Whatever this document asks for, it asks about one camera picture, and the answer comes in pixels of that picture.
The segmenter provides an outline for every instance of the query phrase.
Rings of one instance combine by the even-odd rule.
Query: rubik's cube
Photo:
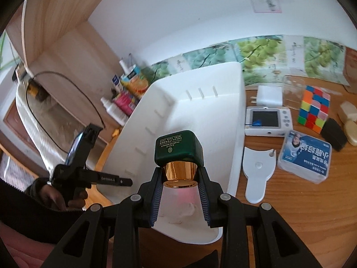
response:
[[[320,134],[328,118],[330,99],[320,88],[306,86],[297,121]]]

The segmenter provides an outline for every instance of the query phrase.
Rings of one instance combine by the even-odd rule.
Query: pink packaging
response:
[[[113,99],[115,103],[125,114],[130,116],[139,100],[134,97],[126,88],[123,88],[121,92]]]

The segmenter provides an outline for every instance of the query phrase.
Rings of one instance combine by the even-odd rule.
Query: floor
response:
[[[21,191],[24,191],[35,180],[5,153],[2,154],[0,160],[0,178]]]

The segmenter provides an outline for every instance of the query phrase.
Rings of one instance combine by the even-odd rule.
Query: green grape poster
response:
[[[170,57],[142,73],[150,83],[180,72],[237,61],[245,86],[281,83],[285,75],[319,78],[349,86],[343,75],[346,47],[336,42],[294,35],[254,36]]]

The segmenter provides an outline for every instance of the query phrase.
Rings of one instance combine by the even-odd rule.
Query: plastic bottle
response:
[[[140,68],[137,65],[133,65],[128,68],[124,60],[119,61],[124,74],[120,77],[121,83],[126,87],[134,96],[141,99],[149,88],[149,82],[145,76],[141,73]]]
[[[100,101],[103,103],[104,107],[107,110],[107,113],[114,119],[116,120],[121,126],[124,127],[126,122],[128,121],[129,117],[119,109],[119,107],[111,103],[109,100],[106,98],[102,97]]]
[[[114,77],[112,78],[112,82],[114,84],[114,87],[115,87],[115,90],[120,93],[123,88],[122,88],[122,85],[120,83],[120,79],[118,78],[118,76],[115,74]]]
[[[113,98],[112,101],[119,107],[119,109],[121,109],[125,114],[130,116],[138,105],[139,100],[121,84],[120,86],[121,90],[119,91],[118,95]]]

